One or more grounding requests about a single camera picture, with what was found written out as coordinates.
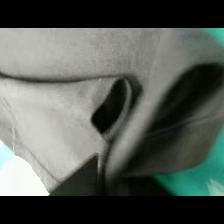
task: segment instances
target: gray fabric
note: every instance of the gray fabric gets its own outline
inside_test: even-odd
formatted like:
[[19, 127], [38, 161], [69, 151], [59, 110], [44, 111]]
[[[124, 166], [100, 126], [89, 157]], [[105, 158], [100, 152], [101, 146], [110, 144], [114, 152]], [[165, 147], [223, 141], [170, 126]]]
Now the gray fabric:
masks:
[[[133, 75], [144, 94], [110, 160], [108, 175], [116, 175], [131, 155], [130, 143], [138, 143], [141, 130], [153, 122], [181, 74], [197, 64], [223, 60], [223, 49], [198, 29], [0, 29], [0, 138], [14, 145], [52, 189], [105, 149], [107, 141], [91, 118], [118, 79]], [[194, 116], [216, 107], [222, 114], [222, 96], [221, 89]], [[193, 132], [189, 124], [183, 138], [158, 155], [146, 156], [131, 173], [171, 172], [198, 164], [222, 126], [220, 117]]]

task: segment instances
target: gray garment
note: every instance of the gray garment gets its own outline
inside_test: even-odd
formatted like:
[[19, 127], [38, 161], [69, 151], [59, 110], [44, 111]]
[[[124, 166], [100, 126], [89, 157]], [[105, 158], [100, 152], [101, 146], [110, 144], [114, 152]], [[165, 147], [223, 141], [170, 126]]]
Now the gray garment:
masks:
[[[0, 70], [5, 75], [0, 80], [0, 138], [8, 145], [14, 142], [15, 152], [51, 190], [107, 147], [105, 133], [91, 119], [119, 78], [132, 75], [144, 93], [110, 158], [108, 176], [117, 175], [132, 154], [130, 144], [138, 143], [176, 80], [197, 64], [222, 65], [223, 60], [222, 47], [198, 29], [1, 29]], [[147, 143], [144, 161], [128, 175], [198, 164], [222, 126], [222, 97], [219, 88], [192, 115], [210, 114], [217, 117], [214, 122], [189, 122], [175, 143], [158, 146], [160, 153], [147, 156]], [[117, 126], [123, 127], [124, 114]]]

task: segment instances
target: garment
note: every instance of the garment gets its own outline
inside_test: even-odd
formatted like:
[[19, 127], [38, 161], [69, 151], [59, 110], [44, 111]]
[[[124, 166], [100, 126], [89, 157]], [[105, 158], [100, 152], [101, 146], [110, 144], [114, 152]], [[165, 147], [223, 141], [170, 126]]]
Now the garment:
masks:
[[199, 29], [1, 29], [0, 138], [48, 191], [111, 143], [109, 179], [198, 165], [223, 124], [223, 56]]

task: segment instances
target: cloth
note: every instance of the cloth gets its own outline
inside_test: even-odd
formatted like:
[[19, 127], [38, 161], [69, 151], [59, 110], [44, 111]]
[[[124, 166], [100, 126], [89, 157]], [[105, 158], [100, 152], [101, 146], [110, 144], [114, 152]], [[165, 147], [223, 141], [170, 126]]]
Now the cloth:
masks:
[[0, 138], [48, 191], [111, 142], [108, 179], [188, 169], [223, 124], [223, 56], [199, 29], [1, 29]]

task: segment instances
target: fabric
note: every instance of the fabric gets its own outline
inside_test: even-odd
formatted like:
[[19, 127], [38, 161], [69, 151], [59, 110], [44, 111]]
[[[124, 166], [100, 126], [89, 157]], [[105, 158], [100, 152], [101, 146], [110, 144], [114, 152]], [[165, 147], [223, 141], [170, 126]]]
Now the fabric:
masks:
[[1, 29], [0, 138], [48, 191], [108, 148], [108, 179], [188, 169], [223, 124], [223, 56], [199, 29]]

